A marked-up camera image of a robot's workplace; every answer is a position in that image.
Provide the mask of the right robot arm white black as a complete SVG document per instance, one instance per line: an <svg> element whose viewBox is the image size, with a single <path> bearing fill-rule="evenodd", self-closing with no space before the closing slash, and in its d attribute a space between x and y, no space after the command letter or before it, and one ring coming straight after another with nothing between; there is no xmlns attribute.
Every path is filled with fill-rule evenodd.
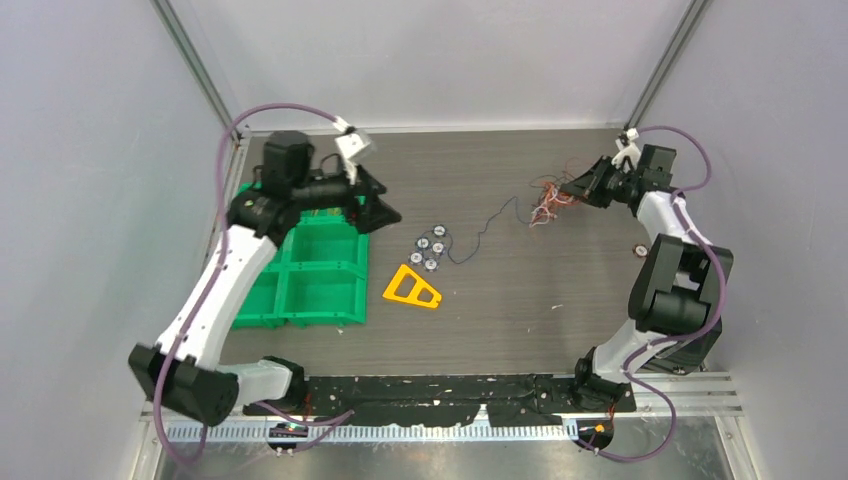
<svg viewBox="0 0 848 480"><path fill-rule="evenodd" d="M676 151L656 145L602 156L562 191L586 205L626 205L652 242L627 304L627 319L575 366L570 394L579 410L614 406L641 368L688 375L722 332L717 311L734 257L695 227L671 185Z"/></svg>

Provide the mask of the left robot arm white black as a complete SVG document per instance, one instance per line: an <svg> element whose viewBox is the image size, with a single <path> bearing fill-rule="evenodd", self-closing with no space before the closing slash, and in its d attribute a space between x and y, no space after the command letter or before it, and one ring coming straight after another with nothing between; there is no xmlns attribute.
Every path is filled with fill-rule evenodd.
<svg viewBox="0 0 848 480"><path fill-rule="evenodd" d="M277 131L263 145L256 183L227 204L224 227L198 283L153 345L137 344L128 365L153 404L215 427L233 409L269 402L284 414L307 398L302 366L274 356L221 365L222 349L248 297L287 235L309 210L338 208L361 234L395 224L401 214L382 200L386 187L363 166L374 148L368 135L345 127L335 139L336 166L312 166L315 147L300 131Z"/></svg>

